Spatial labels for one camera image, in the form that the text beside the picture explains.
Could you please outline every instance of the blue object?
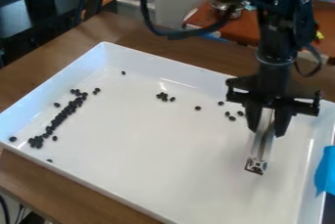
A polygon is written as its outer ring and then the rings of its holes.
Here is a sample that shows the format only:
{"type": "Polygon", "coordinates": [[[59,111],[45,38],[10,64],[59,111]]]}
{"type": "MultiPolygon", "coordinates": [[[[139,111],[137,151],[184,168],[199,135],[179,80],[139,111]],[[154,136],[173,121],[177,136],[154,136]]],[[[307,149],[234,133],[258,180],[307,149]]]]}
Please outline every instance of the blue object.
{"type": "Polygon", "coordinates": [[[316,195],[326,192],[335,196],[335,147],[325,147],[314,175],[316,195]]]}

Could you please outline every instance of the white tray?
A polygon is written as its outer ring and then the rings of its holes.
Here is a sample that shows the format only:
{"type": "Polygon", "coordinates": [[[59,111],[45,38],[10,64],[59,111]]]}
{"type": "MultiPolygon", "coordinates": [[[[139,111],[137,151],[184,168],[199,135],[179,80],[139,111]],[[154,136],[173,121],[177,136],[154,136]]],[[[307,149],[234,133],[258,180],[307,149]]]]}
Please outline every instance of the white tray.
{"type": "Polygon", "coordinates": [[[245,118],[224,116],[241,106],[217,105],[227,77],[101,43],[1,113],[0,139],[6,149],[167,223],[320,223],[325,194],[315,196],[313,176],[332,142],[334,105],[322,102],[318,118],[295,117],[259,176],[244,170],[252,145],[245,118]],[[97,96],[95,87],[102,89],[97,96]],[[58,142],[32,149],[27,139],[60,111],[53,103],[73,99],[72,88],[89,92],[87,101],[55,131],[58,142]],[[158,100],[161,91],[176,101],[158,100]],[[18,141],[10,143],[13,135],[18,141]]]}

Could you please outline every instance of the wall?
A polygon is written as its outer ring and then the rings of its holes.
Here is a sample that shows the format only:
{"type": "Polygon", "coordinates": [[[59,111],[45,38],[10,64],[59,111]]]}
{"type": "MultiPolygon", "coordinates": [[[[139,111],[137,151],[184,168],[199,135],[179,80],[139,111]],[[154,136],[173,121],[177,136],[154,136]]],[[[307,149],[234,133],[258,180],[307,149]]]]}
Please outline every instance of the wall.
{"type": "Polygon", "coordinates": [[[167,27],[180,27],[183,18],[203,0],[155,0],[156,23],[167,27]]]}

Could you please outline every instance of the wooden table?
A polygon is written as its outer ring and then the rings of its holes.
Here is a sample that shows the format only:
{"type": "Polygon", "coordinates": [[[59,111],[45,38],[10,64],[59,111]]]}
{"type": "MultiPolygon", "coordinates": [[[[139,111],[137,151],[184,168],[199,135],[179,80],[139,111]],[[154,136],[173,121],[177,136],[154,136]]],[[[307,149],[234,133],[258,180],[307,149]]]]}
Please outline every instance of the wooden table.
{"type": "MultiPolygon", "coordinates": [[[[202,38],[167,41],[140,22],[102,13],[3,68],[0,112],[101,41],[232,75],[248,74],[257,67],[249,48],[202,38]]],[[[335,101],[334,72],[326,67],[304,83],[320,86],[326,98],[335,101]]],[[[0,190],[55,223],[158,223],[8,151],[0,160],[0,190]]]]}
{"type": "MultiPolygon", "coordinates": [[[[328,2],[317,1],[314,5],[315,20],[320,25],[320,31],[324,39],[318,46],[322,54],[335,57],[335,6],[328,2]]],[[[184,23],[199,27],[207,27],[215,22],[219,15],[210,5],[210,1],[204,2],[198,11],[184,23]]],[[[256,11],[243,11],[242,17],[231,21],[220,29],[221,37],[238,43],[257,46],[260,41],[259,23],[256,11]]]]}

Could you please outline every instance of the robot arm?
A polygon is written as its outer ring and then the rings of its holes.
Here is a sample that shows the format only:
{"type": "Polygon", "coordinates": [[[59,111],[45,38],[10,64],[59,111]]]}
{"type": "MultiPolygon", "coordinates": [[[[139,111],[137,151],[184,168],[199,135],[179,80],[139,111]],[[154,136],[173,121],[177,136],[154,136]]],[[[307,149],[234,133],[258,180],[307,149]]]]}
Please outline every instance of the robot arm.
{"type": "MultiPolygon", "coordinates": [[[[266,170],[266,154],[273,137],[286,133],[292,116],[297,113],[315,115],[319,113],[320,93],[304,88],[291,79],[291,70],[296,64],[298,51],[309,50],[316,59],[320,56],[311,43],[316,36],[316,23],[313,17],[312,0],[218,0],[230,4],[230,8],[219,23],[209,28],[191,32],[168,32],[172,39],[201,35],[224,26],[234,9],[242,2],[248,2],[258,8],[258,20],[261,41],[256,58],[260,62],[258,73],[250,76],[226,80],[227,101],[239,103],[246,109],[249,128],[256,133],[263,129],[261,141],[255,141],[246,169],[263,174],[266,170]],[[309,103],[297,99],[308,99],[309,103]],[[263,127],[264,108],[271,109],[268,127],[263,127]]],[[[141,0],[142,13],[146,24],[153,27],[146,12],[146,0],[141,0]]],[[[306,76],[315,74],[318,67],[306,76]]]]}

